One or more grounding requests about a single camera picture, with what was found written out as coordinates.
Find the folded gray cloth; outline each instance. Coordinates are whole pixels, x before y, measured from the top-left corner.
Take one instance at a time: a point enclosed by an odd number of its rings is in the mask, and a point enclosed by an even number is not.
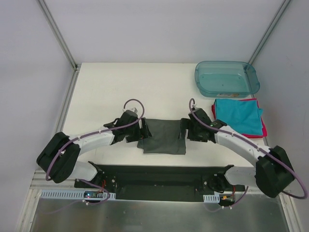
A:
[[[180,120],[146,119],[146,122],[152,137],[139,140],[137,144],[144,149],[144,154],[185,155],[185,140],[179,139]]]

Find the red towel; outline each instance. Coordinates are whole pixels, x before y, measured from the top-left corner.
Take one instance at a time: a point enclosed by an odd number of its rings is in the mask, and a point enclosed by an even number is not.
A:
[[[244,99],[243,101],[252,101],[252,100],[256,100],[256,98]],[[213,113],[214,119],[216,119],[216,112],[215,112],[215,106],[214,105],[211,106],[211,111]],[[259,139],[259,138],[266,137],[267,136],[267,130],[266,130],[266,126],[265,126],[265,124],[262,120],[262,117],[261,117],[261,121],[262,121],[262,125],[263,125],[263,128],[262,128],[263,135],[252,135],[252,134],[242,134],[242,135],[246,136],[247,138],[250,138],[250,139]]]

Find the white table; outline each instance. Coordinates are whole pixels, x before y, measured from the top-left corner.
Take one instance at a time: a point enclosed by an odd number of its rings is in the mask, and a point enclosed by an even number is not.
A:
[[[66,134],[82,134],[113,121],[122,114],[131,98],[145,106],[146,118],[180,119],[188,117],[193,97],[213,120],[212,98],[199,93],[194,81],[196,64],[168,63],[83,63],[64,125]],[[130,103],[129,108],[138,103]],[[107,165],[153,166],[251,166],[231,150],[213,144],[186,140],[186,155],[143,154],[137,142],[122,141],[90,151],[80,161]]]

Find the label on bin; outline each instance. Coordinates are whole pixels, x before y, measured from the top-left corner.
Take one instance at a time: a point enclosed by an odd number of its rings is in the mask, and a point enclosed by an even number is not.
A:
[[[239,93],[233,93],[233,94],[223,94],[223,93],[219,93],[217,95],[217,97],[219,98],[235,98],[238,97]]]

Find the folded blue towel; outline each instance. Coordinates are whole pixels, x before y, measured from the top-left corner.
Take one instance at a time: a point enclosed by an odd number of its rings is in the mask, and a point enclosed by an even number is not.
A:
[[[254,101],[215,100],[216,118],[241,134],[263,135],[262,109]]]

